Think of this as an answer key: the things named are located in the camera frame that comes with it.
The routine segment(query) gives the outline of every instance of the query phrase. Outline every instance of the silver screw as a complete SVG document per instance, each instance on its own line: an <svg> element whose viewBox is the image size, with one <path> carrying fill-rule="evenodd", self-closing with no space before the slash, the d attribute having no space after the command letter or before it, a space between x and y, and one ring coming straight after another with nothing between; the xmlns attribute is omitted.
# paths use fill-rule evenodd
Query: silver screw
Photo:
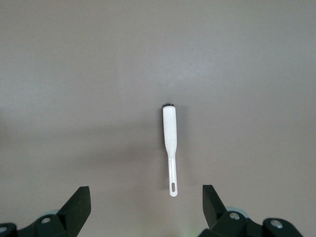
<svg viewBox="0 0 316 237"><path fill-rule="evenodd" d="M6 232L7 229L8 229L7 226L0 227L0 233Z"/></svg>
<svg viewBox="0 0 316 237"><path fill-rule="evenodd" d="M278 228L278 229L282 229L283 228L283 225L280 221L278 220L272 220L271 222L271 225L273 225L274 227Z"/></svg>
<svg viewBox="0 0 316 237"><path fill-rule="evenodd" d="M47 222L50 222L50 220L51 220L50 217L46 217L46 218L44 218L44 219L41 220L41 223L42 223L42 224L45 224L45 223L47 223Z"/></svg>
<svg viewBox="0 0 316 237"><path fill-rule="evenodd" d="M229 214L230 218L234 219L234 220L239 220L240 217L237 213L232 212L231 214Z"/></svg>

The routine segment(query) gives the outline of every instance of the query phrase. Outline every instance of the brush head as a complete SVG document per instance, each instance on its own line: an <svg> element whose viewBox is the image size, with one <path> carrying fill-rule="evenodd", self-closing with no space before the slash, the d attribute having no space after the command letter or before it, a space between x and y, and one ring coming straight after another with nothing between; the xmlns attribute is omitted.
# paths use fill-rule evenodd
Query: brush head
<svg viewBox="0 0 316 237"><path fill-rule="evenodd" d="M162 107L166 107L166 106L173 106L174 107L174 105L170 104L170 103L167 103L167 104L163 105Z"/></svg>

